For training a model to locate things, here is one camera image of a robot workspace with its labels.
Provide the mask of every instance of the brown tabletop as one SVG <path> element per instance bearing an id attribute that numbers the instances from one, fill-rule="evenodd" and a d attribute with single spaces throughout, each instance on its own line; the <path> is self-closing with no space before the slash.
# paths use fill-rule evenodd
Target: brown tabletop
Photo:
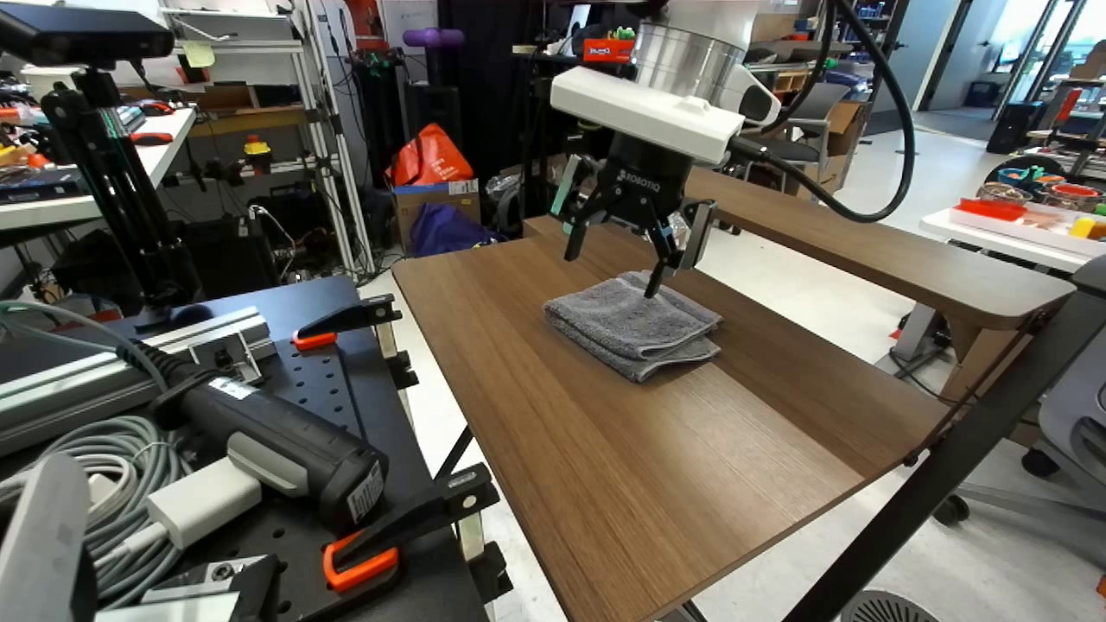
<path id="1" fill-rule="evenodd" d="M 395 278 L 571 620 L 659 614 L 891 470 L 942 408 L 850 353 L 682 272 L 722 355 L 627 385 L 543 323 L 549 296 L 652 264 L 623 231 L 561 260 L 529 238 Z"/>
<path id="2" fill-rule="evenodd" d="M 686 197 L 713 197 L 717 218 L 813 260 L 899 292 L 947 319 L 981 330 L 1023 330 L 1076 286 L 899 227 L 871 227 L 768 186 L 690 170 Z"/>

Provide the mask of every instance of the red bag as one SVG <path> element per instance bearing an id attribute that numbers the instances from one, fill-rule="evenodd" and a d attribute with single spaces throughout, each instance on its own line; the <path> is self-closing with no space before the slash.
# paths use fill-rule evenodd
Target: red bag
<path id="1" fill-rule="evenodd" d="M 425 124 L 395 161 L 390 186 L 438 186 L 452 179 L 474 179 L 474 167 L 441 132 L 441 124 Z"/>

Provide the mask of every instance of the black wheel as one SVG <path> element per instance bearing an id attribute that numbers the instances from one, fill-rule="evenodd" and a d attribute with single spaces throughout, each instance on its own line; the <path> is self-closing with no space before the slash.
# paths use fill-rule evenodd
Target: black wheel
<path id="1" fill-rule="evenodd" d="M 962 522 L 967 522 L 967 501 L 962 499 L 962 495 L 949 495 L 936 511 L 933 511 L 933 518 L 938 522 L 938 527 L 962 527 Z"/>
<path id="2" fill-rule="evenodd" d="M 1023 466 L 1033 474 L 1033 477 L 1041 477 L 1041 481 L 1048 481 L 1048 477 L 1055 477 L 1059 466 L 1048 457 L 1048 454 L 1041 454 L 1041 451 L 1029 451 L 1026 457 L 1023 457 Z"/>

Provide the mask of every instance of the black cable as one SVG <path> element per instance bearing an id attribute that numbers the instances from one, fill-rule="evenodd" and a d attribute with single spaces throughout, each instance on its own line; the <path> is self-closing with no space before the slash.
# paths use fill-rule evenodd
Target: black cable
<path id="1" fill-rule="evenodd" d="M 807 74 L 807 81 L 801 82 L 801 91 L 786 99 L 786 106 L 760 128 L 760 134 L 768 132 L 776 132 L 781 124 L 790 120 L 790 114 L 805 104 L 805 96 L 814 91 L 814 82 L 822 81 L 826 74 L 826 59 L 829 59 L 829 48 L 834 48 L 834 20 L 837 20 L 837 10 L 834 10 L 834 0 L 822 0 L 822 44 L 819 44 L 819 59 L 814 59 L 814 70 Z"/>
<path id="2" fill-rule="evenodd" d="M 842 0 L 834 0 L 841 18 L 846 20 L 846 29 L 859 40 L 864 51 L 871 56 L 874 70 L 884 76 L 884 86 L 894 99 L 894 114 L 899 114 L 899 124 L 902 124 L 902 175 L 899 175 L 899 192 L 894 197 L 874 211 L 874 215 L 856 215 L 850 211 L 846 205 L 841 205 L 834 195 L 826 195 L 819 185 L 813 185 L 801 170 L 786 167 L 783 161 L 775 161 L 770 152 L 763 152 L 763 144 L 756 141 L 731 141 L 735 152 L 743 152 L 745 161 L 752 162 L 770 162 L 775 170 L 781 170 L 783 175 L 797 179 L 807 195 L 814 195 L 834 215 L 846 218 L 846 220 L 881 220 L 889 215 L 899 211 L 899 205 L 905 200 L 907 195 L 907 185 L 912 185 L 912 167 L 915 167 L 915 134 L 912 134 L 912 119 L 907 119 L 907 104 L 902 96 L 902 86 L 884 59 L 884 51 L 874 44 L 871 32 L 856 20 L 856 13 L 842 5 Z"/>

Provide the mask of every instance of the folded towel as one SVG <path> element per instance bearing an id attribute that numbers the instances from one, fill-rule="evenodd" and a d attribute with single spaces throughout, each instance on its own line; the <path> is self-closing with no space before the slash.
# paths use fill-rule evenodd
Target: folded towel
<path id="1" fill-rule="evenodd" d="M 571 343 L 627 382 L 645 382 L 659 367 L 701 364 L 717 353 L 706 340 L 722 319 L 690 296 L 659 286 L 644 296 L 645 272 L 623 272 L 587 292 L 554 296 L 544 319 Z"/>

